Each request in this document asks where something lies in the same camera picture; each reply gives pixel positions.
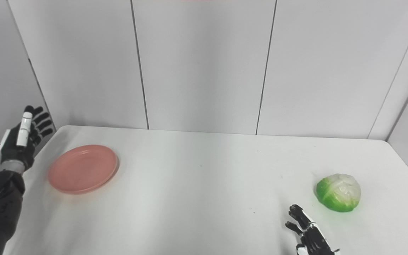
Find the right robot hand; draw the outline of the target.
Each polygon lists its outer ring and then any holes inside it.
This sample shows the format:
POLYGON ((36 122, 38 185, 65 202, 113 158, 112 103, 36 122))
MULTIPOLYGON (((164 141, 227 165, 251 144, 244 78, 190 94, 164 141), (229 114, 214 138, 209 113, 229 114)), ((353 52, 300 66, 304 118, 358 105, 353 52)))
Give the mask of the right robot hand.
POLYGON ((289 216, 298 224, 287 221, 285 227, 295 232, 300 239, 296 245, 297 255, 340 255, 340 249, 332 250, 319 226, 297 204, 289 207, 289 216))

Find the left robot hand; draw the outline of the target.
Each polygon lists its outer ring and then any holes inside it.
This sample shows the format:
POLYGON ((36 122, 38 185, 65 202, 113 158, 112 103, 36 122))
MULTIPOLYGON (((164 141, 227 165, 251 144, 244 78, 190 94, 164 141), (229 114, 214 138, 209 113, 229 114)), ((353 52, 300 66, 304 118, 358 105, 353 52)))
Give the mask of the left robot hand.
POLYGON ((1 169, 23 174, 34 163, 36 147, 52 133, 50 114, 41 106, 26 106, 21 122, 1 139, 1 169))

